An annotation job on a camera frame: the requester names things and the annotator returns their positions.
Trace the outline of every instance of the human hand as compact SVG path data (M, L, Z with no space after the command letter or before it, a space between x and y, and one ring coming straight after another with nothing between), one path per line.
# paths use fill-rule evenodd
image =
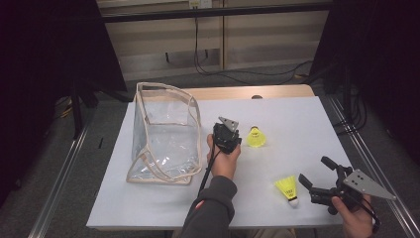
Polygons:
M370 196L364 194L363 205L369 208ZM331 199L337 211L343 217L343 230L347 238L366 238L372 235L373 225L371 216L363 209L358 207L354 211L350 211L344 202L338 196Z
M210 161L211 157L211 149L213 148L213 135L210 134L207 136L207 145L210 148L209 153L207 154L207 162ZM228 179L233 179L235 170L236 170L236 161L238 156L241 154L241 145L238 145L235 150L226 155L223 152L220 152L220 149L215 146L214 148L214 156L218 155L216 160L214 161L213 167L211 169L211 173L213 177L216 176L224 176Z

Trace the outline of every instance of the black curtain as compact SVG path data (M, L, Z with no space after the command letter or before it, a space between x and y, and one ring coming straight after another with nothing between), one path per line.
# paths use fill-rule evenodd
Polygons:
M0 204L37 157L53 120L54 103L84 91L126 90L95 0L0 2L2 156Z

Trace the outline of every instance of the transparent plastic bag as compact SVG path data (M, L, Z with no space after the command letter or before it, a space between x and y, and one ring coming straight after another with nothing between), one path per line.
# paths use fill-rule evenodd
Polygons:
M201 171L195 98L162 83L137 84L130 182L189 183Z

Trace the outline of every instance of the cable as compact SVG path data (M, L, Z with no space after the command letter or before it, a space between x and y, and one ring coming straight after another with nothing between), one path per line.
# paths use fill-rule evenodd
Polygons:
M254 72L254 71L247 71L247 70L228 70L228 71L215 71L215 72L209 72L209 71L206 71L201 65L200 65L200 62L199 62L199 60L198 60L198 19L197 18L195 18L195 49L194 49L194 65L195 65L195 70L199 73L199 74L201 74L201 75L207 75L207 76L209 76L209 75L220 75L220 76L224 76L224 77L228 77L228 78L231 78L231 79L233 79L233 80L235 80L235 81L237 81L237 82L240 82L240 83L243 83L243 84L247 84L247 85L256 85L256 84L252 84L252 83L249 83L249 82L246 82L246 81L242 81L242 80L239 80L239 79L236 79L236 78L234 78L234 77L232 77L232 76L229 76L229 75L226 75L226 74L224 74L224 73L229 73L229 72L238 72L238 73L250 73L250 74L256 74L256 75L265 75L265 76L277 76L277 75L283 75L283 74L288 74L288 73L290 73L290 72L293 72L293 74L292 74L292 76L289 78L289 79L287 79L286 81L283 81L283 82L279 82L279 83L277 83L277 85L281 85L281 84L285 84L286 82L288 82L288 81L290 81L290 80L292 80L293 79L293 77L294 77L294 75L295 75L295 73L296 73L296 71L300 68L300 67L302 67L302 66L304 66L304 65L306 65L306 64L308 64L308 63L312 63L313 61L312 60L307 60L307 61L305 61L305 62L302 62L302 63L300 63L299 65L297 65L295 68L293 68L293 69L290 69L290 70L287 70L287 71L284 71L284 72L277 72L277 73L264 73L264 72Z
M374 225L372 228L372 233L375 234L379 228L380 228L380 220L379 218L377 218L376 216L376 212L374 212L374 209L372 207L372 205L370 204L370 202L368 202L366 199L363 198L363 200L367 203L367 205L370 207L370 209L368 209L365 205L363 205L360 201L355 200L352 196L348 195L345 193L345 196L349 199L351 199L353 202L355 202L361 209L363 209L365 212L367 212L367 214L369 214L371 216L371 218L373 218L374 220Z
M209 161L209 165L207 166L207 169L206 169L206 174L204 174L204 178L201 181L200 189L198 190L198 195L200 194L200 191L202 189L204 189L204 186L206 185L206 182L209 178L209 175L210 175L211 169L213 167L214 161L216 160L216 157L220 154L220 152L222 152L222 151L219 151L216 154L216 156L214 155L214 150L216 149L216 144L214 143L214 136L213 135L212 135L212 137L213 137L213 145L212 145L212 149L211 149L210 161Z
M360 103L359 103L359 100L361 100L362 101L362 106L363 106L363 108L364 108L364 113L365 113L365 115L363 115L362 114L362 111L361 111L361 108L360 108ZM367 121L368 121L368 108L367 108L367 106L366 106L366 104L365 104L365 101L363 100L363 98L361 97L361 94L360 93L358 93L358 97L357 97L357 100L355 101L355 106L354 107L356 107L356 113L357 113L357 118L352 118L352 120L354 121L354 120L356 120L356 119L358 119L358 121L356 122L356 123L353 123L353 125L352 126L349 126L349 127L352 127L352 128L350 128L350 129L346 129L345 131L342 131L342 132L338 132L337 133L337 135L338 136L341 136L341 135L345 135L345 134L348 134L348 133L353 133L353 132L357 132L357 131L360 131L360 130L362 130L363 129L363 127L366 125L366 123L367 123ZM345 118L344 120L342 120L341 122L339 122L339 123L341 123L341 124L345 124L345 123L348 123L349 121L347 121L347 119Z

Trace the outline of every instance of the yellow shuttlecock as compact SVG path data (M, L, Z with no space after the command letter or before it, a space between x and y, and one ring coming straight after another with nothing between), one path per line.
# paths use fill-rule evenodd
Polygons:
M291 206L297 206L299 200L297 199L296 182L294 180L294 176L276 181L275 186L281 191L281 193L284 194Z
M254 126L251 128L250 134L248 134L247 143L251 147L261 147L265 144L265 134L258 127Z

